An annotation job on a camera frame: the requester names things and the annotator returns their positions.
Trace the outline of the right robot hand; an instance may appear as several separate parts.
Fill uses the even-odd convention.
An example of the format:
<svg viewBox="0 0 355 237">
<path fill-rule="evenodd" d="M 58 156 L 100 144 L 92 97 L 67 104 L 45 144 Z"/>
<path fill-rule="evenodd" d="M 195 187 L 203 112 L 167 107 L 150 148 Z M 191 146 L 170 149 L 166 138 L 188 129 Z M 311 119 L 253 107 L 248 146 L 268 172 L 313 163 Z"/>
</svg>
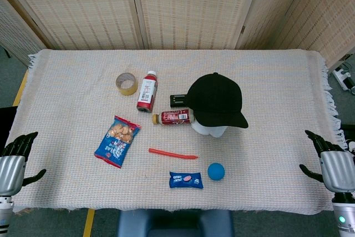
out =
<svg viewBox="0 0 355 237">
<path fill-rule="evenodd" d="M 306 130 L 305 133 L 317 152 L 321 173 L 312 172 L 300 164 L 302 172 L 309 178 L 323 183 L 333 193 L 354 192 L 354 155 L 310 130 Z"/>
</svg>

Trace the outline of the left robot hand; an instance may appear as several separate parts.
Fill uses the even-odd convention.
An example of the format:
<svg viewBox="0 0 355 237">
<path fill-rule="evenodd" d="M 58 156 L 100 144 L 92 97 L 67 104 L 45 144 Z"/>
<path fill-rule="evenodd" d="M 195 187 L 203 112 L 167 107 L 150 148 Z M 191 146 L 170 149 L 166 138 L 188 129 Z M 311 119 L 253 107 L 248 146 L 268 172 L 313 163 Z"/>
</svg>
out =
<svg viewBox="0 0 355 237">
<path fill-rule="evenodd" d="M 1 197 L 14 196 L 20 190 L 41 179 L 46 169 L 32 177 L 24 177 L 28 157 L 38 132 L 20 135 L 1 150 Z"/>
</svg>

